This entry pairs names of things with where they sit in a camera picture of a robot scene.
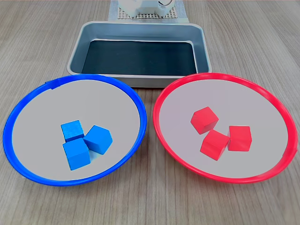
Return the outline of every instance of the blue cube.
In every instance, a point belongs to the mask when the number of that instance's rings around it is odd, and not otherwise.
[[[69,141],[62,145],[71,170],[90,164],[90,153],[83,138]]]
[[[62,133],[64,134],[66,142],[70,142],[77,138],[84,137],[83,128],[81,127],[79,120],[75,120],[73,122],[69,122],[61,125],[61,130]]]
[[[90,129],[83,139],[91,151],[97,152],[101,155],[106,153],[113,142],[109,130],[96,125]]]

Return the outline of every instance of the wooden table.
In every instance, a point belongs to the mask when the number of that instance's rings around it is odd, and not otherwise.
[[[46,81],[67,75],[81,26],[105,21],[109,1],[0,1],[0,129],[16,104]],[[271,91],[300,128],[300,2],[185,1],[203,27],[213,72]],[[1,225],[296,225],[300,157],[253,185],[215,182],[170,157],[152,124],[160,90],[137,90],[148,129],[120,169],[76,187],[48,187],[16,172],[0,147]]]

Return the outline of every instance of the metal tray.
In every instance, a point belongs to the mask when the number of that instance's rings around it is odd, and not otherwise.
[[[139,88],[164,88],[186,75],[211,72],[198,25],[98,21],[82,26],[67,70],[72,75],[101,74]]]

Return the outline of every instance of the tray rim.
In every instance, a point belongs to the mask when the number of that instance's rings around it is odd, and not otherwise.
[[[139,112],[140,116],[140,129],[138,136],[136,138],[135,143],[133,144],[132,148],[130,151],[126,154],[125,157],[123,157],[119,162],[117,162],[115,165],[107,169],[106,171],[103,171],[97,175],[90,176],[87,178],[83,179],[78,179],[78,180],[51,180],[51,179],[46,179],[43,177],[40,177],[33,172],[29,171],[26,167],[22,165],[22,163],[18,160],[17,156],[15,155],[14,147],[13,147],[13,129],[14,125],[16,122],[16,119],[18,115],[21,113],[23,108],[31,101],[33,100],[36,96],[39,94],[43,93],[46,90],[49,89],[55,89],[59,86],[62,86],[66,83],[70,83],[73,81],[79,81],[79,80],[95,80],[95,81],[100,81],[100,82],[105,82],[108,84],[111,84],[115,86],[116,88],[121,89],[123,92],[125,92],[135,103],[137,110]],[[146,128],[147,128],[147,113],[146,113],[146,108],[141,100],[141,98],[138,96],[138,94],[127,84],[111,78],[111,77],[106,77],[106,76],[101,76],[101,75],[95,75],[95,74],[79,74],[79,75],[69,75],[61,78],[57,78],[48,82],[45,82],[45,84],[37,87],[34,89],[32,92],[27,94],[12,110],[10,113],[6,124],[4,126],[3,130],[3,149],[6,154],[6,157],[12,167],[19,172],[22,176],[26,177],[27,179],[44,184],[44,185],[49,185],[49,186],[74,186],[74,185],[80,185],[80,184],[85,184],[89,183],[95,180],[98,180],[104,176],[107,176],[108,174],[114,172],[117,170],[119,167],[121,167],[124,163],[126,163],[137,151],[139,146],[142,143],[142,140],[145,136],[146,133]]]
[[[246,178],[228,178],[228,177],[221,177],[216,176],[214,174],[199,170],[195,168],[194,166],[190,165],[189,163],[185,162],[183,159],[181,159],[177,154],[170,148],[166,140],[164,139],[164,136],[160,130],[160,124],[159,124],[159,113],[161,106],[164,102],[164,100],[168,97],[168,95],[175,90],[176,88],[190,82],[199,81],[199,80],[226,80],[235,82],[241,85],[244,85],[259,94],[261,94],[264,98],[266,98],[272,105],[275,106],[275,108],[278,110],[280,115],[285,121],[287,132],[288,132],[288,141],[287,146],[285,149],[285,152],[281,158],[281,160],[270,170],[268,170],[265,173],[262,173],[257,176],[253,177],[246,177]],[[169,84],[158,96],[157,101],[153,108],[153,125],[154,129],[156,131],[156,134],[158,136],[158,139],[166,149],[166,151],[169,152],[169,154],[180,164],[188,168],[189,170],[202,175],[206,178],[210,178],[212,180],[221,181],[225,183],[234,183],[234,184],[249,184],[249,183],[257,183],[260,181],[268,180],[279,173],[281,173],[293,160],[297,153],[297,146],[298,146],[298,134],[297,134],[297,128],[295,125],[295,122],[293,121],[292,116],[288,112],[288,110],[285,108],[285,106],[270,92],[268,92],[263,87],[259,86],[258,84],[255,84],[249,80],[246,80],[241,77],[229,75],[229,74],[221,74],[221,73],[200,73],[200,74],[193,74],[186,76],[184,78],[178,79],[171,84]]]

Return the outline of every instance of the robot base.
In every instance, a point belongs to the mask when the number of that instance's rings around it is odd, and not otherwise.
[[[136,17],[138,14],[157,14],[164,17],[174,5],[175,0],[119,0],[119,8],[130,17]]]

